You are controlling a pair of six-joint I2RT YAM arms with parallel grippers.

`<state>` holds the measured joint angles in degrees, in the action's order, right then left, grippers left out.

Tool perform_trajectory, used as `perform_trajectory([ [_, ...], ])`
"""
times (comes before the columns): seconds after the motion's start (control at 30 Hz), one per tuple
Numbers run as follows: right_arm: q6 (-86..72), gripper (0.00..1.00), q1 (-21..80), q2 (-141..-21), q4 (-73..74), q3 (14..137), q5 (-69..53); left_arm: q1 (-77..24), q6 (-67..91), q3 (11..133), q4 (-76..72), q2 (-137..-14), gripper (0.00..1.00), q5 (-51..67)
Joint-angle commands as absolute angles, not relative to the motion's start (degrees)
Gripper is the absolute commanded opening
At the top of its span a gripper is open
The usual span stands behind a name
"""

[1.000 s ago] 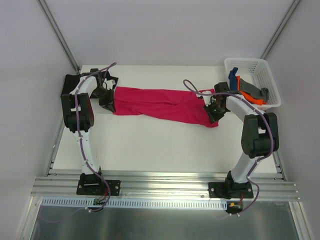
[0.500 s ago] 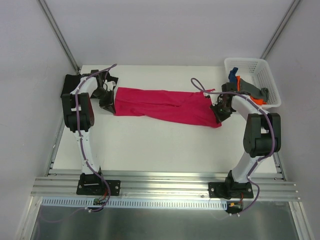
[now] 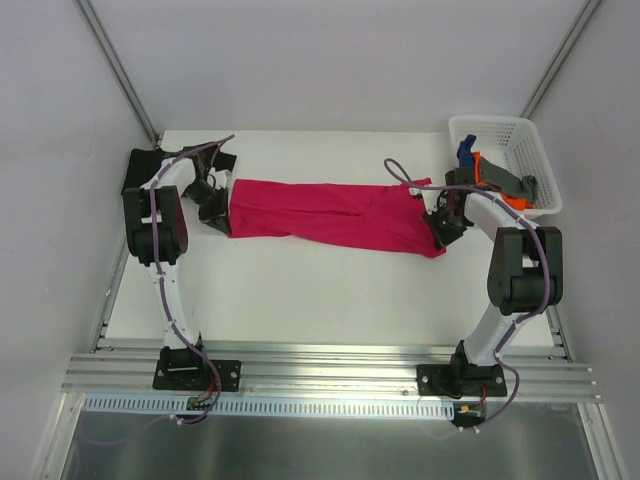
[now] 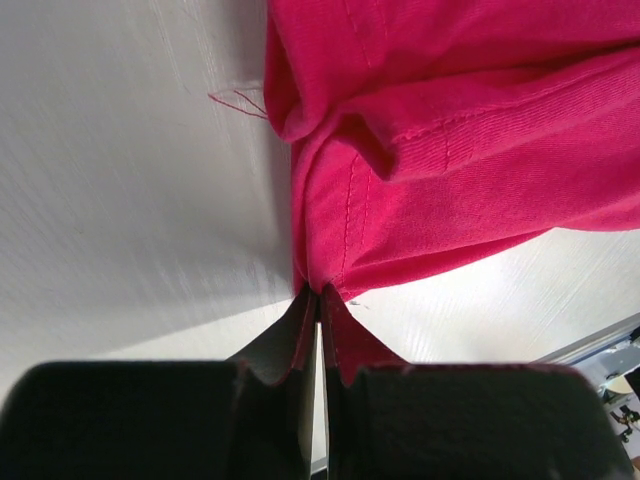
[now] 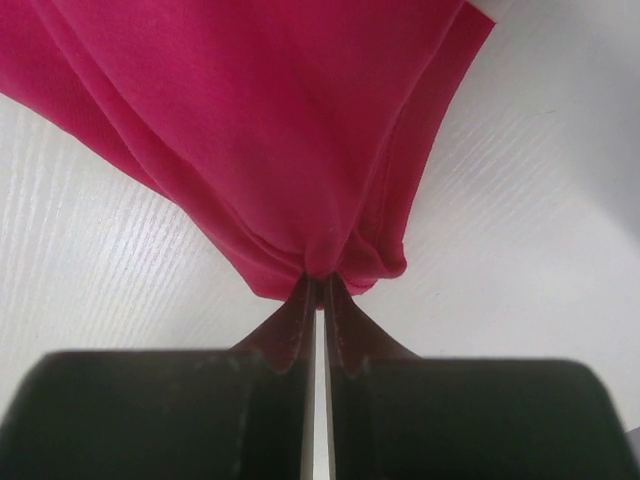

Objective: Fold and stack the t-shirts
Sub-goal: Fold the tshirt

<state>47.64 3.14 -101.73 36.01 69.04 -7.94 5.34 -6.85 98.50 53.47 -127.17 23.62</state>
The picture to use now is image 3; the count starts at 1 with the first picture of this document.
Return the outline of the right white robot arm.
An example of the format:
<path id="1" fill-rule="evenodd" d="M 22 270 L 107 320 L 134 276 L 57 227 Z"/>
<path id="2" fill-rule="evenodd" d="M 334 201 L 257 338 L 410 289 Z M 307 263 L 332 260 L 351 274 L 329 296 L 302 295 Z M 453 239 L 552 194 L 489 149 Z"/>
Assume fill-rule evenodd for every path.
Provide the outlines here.
<path id="1" fill-rule="evenodd" d="M 475 330 L 460 341 L 444 376 L 467 395 L 497 378 L 501 353 L 530 319 L 557 304 L 563 294 L 562 234 L 541 227 L 511 207 L 470 168 L 445 175 L 435 208 L 424 215 L 436 248 L 442 250 L 475 226 L 492 240 L 487 274 L 489 306 Z"/>

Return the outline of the pink t shirt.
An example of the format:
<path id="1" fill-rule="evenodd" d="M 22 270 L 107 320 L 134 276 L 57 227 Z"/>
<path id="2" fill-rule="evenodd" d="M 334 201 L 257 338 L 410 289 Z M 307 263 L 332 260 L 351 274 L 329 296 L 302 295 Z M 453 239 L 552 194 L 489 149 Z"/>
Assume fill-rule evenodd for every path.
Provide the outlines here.
<path id="1" fill-rule="evenodd" d="M 426 208 L 396 185 L 288 184 L 239 179 L 231 236 L 297 237 L 334 246 L 437 258 L 446 252 L 423 220 Z"/>

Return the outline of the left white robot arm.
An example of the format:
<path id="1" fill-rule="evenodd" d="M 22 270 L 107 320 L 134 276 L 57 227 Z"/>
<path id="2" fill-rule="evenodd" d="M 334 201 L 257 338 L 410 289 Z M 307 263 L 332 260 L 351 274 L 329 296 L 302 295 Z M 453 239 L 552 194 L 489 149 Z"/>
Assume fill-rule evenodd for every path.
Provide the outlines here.
<path id="1" fill-rule="evenodd" d="M 227 181 L 236 157 L 222 146 L 228 138 L 184 147 L 133 149 L 121 198 L 129 254 L 144 266 L 163 322 L 163 348 L 157 375 L 177 377 L 188 388 L 203 386 L 211 375 L 181 266 L 189 246 L 182 200 L 199 208 L 200 221 L 230 232 Z"/>

